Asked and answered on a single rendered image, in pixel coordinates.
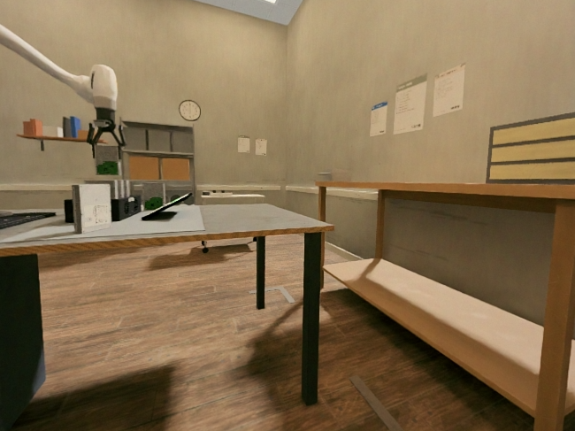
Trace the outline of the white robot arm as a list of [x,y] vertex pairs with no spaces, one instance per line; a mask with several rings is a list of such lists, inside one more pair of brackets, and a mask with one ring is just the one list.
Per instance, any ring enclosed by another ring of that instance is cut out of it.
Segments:
[[54,65],[45,56],[1,25],[0,43],[72,88],[76,95],[93,104],[95,109],[117,111],[118,85],[115,73],[110,67],[93,65],[89,77],[72,75]]

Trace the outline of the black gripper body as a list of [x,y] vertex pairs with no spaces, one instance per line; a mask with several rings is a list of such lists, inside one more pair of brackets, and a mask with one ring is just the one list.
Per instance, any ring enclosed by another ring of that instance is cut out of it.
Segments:
[[[112,130],[115,129],[116,123],[115,123],[115,112],[111,111],[111,110],[107,110],[107,109],[96,109],[96,119],[107,119],[111,122],[110,127]],[[109,132],[110,130],[108,129],[108,127],[103,127],[102,132],[106,133]]]

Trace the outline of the grey flat mat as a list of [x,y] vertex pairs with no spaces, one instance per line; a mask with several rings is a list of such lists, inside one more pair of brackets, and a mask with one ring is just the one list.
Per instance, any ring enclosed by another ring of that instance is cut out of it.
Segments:
[[145,220],[142,217],[155,210],[143,210],[121,221],[112,221],[111,227],[84,234],[74,233],[74,223],[65,220],[41,227],[21,235],[3,239],[7,242],[34,242],[121,235],[148,235],[205,231],[199,206],[172,206]]

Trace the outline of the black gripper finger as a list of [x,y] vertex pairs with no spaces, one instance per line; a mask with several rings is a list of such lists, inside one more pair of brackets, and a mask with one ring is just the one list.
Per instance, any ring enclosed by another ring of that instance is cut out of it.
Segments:
[[118,136],[116,135],[115,131],[111,129],[110,125],[108,126],[108,129],[110,130],[111,134],[113,135],[114,139],[116,140],[117,144],[119,145],[119,159],[122,159],[122,149],[124,149],[124,146],[127,145],[127,142],[126,142],[126,139],[125,139],[125,136],[123,133],[123,127],[118,126],[118,125],[116,125],[115,127],[119,130],[119,135],[120,135],[122,143],[121,143],[120,139],[118,138]]
[[93,151],[93,158],[95,158],[95,147],[94,147],[94,145],[97,144],[99,138],[101,137],[101,135],[102,135],[102,133],[103,133],[103,132],[101,132],[102,127],[99,127],[99,128],[97,129],[96,135],[95,135],[95,137],[93,138],[93,135],[94,135],[94,132],[95,132],[95,128],[96,128],[96,127],[95,127],[95,124],[88,123],[88,125],[89,125],[89,131],[88,131],[87,143],[90,143],[90,147],[92,147],[92,151]]

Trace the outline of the white hard drive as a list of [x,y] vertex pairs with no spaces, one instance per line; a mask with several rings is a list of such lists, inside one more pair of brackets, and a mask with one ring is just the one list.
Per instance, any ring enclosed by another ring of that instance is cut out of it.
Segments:
[[73,184],[74,233],[111,227],[110,184]]

